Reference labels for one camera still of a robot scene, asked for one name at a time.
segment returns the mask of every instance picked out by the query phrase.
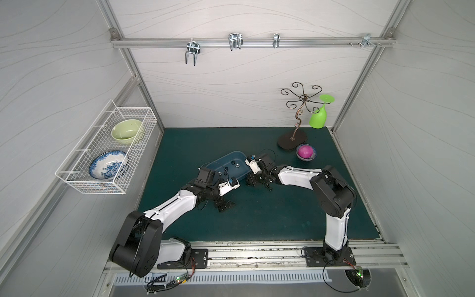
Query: white wall panel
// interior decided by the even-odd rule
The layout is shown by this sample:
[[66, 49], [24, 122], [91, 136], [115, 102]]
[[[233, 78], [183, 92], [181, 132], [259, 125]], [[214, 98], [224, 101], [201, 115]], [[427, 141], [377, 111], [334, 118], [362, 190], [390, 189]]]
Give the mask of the white wall panel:
[[[133, 55], [166, 127], [293, 126], [296, 110], [285, 103], [296, 97], [280, 90], [294, 81], [303, 83], [309, 95], [311, 85], [320, 85], [322, 94], [335, 97], [325, 108], [331, 126], [369, 50], [204, 48], [196, 66], [185, 64], [179, 48], [133, 49]], [[310, 115], [304, 112], [303, 125], [308, 126]]]
[[0, 251], [131, 73], [94, 0], [0, 3]]
[[337, 139], [425, 296], [473, 296], [475, 2], [416, 0]]
[[110, 0], [129, 38], [351, 37], [381, 33], [397, 0]]

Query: pink ball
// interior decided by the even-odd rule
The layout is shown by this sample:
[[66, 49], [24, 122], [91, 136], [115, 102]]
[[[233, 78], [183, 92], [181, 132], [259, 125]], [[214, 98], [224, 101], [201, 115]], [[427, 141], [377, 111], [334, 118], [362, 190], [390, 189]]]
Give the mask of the pink ball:
[[304, 159], [310, 159], [314, 154], [314, 149], [309, 145], [302, 145], [297, 153]]

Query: blue and white bowl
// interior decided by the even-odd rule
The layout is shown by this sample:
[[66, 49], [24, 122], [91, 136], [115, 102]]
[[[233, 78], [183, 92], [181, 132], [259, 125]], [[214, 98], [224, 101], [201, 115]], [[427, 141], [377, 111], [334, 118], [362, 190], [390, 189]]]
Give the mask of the blue and white bowl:
[[98, 180], [114, 178], [121, 164], [122, 173], [127, 170], [128, 158], [123, 151], [110, 151], [98, 156], [89, 166], [89, 175]]

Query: aluminum frame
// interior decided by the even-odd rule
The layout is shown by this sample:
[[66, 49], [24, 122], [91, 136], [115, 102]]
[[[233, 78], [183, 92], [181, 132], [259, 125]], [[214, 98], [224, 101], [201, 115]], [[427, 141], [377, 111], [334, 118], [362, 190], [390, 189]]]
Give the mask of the aluminum frame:
[[[112, 29], [115, 28], [117, 30], [118, 36], [121, 38], [124, 36], [122, 33], [122, 30], [119, 26], [119, 23], [117, 22], [117, 19], [115, 18], [115, 15], [112, 11], [111, 5], [108, 0], [96, 0], [97, 5], [99, 5], [99, 9], [104, 16], [105, 22], [107, 23], [107, 26]], [[160, 119], [160, 115], [158, 114], [157, 107], [155, 106], [155, 103], [153, 103], [152, 96], [150, 95], [150, 92], [147, 88], [147, 86], [144, 83], [143, 77], [137, 67], [137, 63], [135, 62], [135, 59], [132, 56], [132, 53], [130, 52], [129, 49], [122, 48], [120, 49], [122, 56], [127, 63], [127, 66], [129, 67], [130, 71], [139, 78], [139, 89], [140, 92], [142, 93], [145, 102], [147, 105], [152, 109], [155, 117], [157, 118], [157, 125], [158, 128], [160, 129], [160, 132], [165, 131], [165, 126], [163, 124], [162, 119]]]
[[[396, 4], [396, 7], [394, 8], [393, 12], [391, 13], [391, 16], [389, 17], [388, 22], [384, 26], [381, 36], [382, 37], [387, 37], [387, 36], [392, 36], [399, 24], [399, 22], [402, 19], [402, 16], [406, 12], [406, 9], [408, 8], [409, 3], [411, 0], [399, 0], [399, 2]], [[370, 75], [371, 71], [373, 70], [374, 66], [376, 65], [376, 62], [379, 60], [381, 57], [381, 54], [383, 53], [384, 47], [376, 47], [373, 49], [373, 51], [370, 53], [370, 56], [368, 57], [368, 60], [366, 60], [365, 65], [363, 66], [363, 70], [361, 71], [360, 75], [356, 79], [356, 82], [351, 89], [350, 93], [348, 94], [348, 98], [346, 99], [345, 103], [343, 104], [340, 113], [337, 115], [335, 119], [335, 123], [333, 124], [332, 131], [337, 132], [338, 128], [341, 126], [345, 115], [348, 113], [351, 105], [355, 101], [356, 97], [361, 91], [361, 88], [363, 88], [363, 85], [365, 81], [368, 79], [368, 76]]]
[[[378, 48], [393, 47], [390, 38], [371, 38]], [[229, 48], [228, 38], [193, 38], [201, 48]], [[363, 37], [279, 38], [279, 48], [360, 48]], [[186, 48], [189, 38], [122, 38], [111, 40], [114, 48]], [[242, 48], [274, 48], [274, 38], [243, 38]]]

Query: dark green mat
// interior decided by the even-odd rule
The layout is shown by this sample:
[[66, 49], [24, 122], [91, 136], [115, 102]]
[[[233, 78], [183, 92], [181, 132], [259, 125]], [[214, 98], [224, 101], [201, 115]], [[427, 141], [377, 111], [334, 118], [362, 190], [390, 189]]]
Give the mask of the dark green mat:
[[[303, 128], [317, 157], [310, 162], [297, 158], [295, 151], [277, 147], [277, 138], [292, 128], [167, 128], [150, 172], [139, 211], [152, 209], [174, 196], [181, 186], [196, 178], [198, 167], [232, 151], [246, 156], [269, 148], [276, 153], [276, 164], [300, 168], [333, 165], [354, 187], [343, 160], [326, 128]], [[269, 192], [263, 185], [241, 186], [225, 196], [237, 205], [219, 213], [213, 203], [196, 208], [176, 220], [163, 235], [188, 241], [221, 240], [323, 240], [325, 213], [312, 190], [274, 185]], [[378, 233], [361, 201], [351, 210], [350, 239], [374, 239]]]

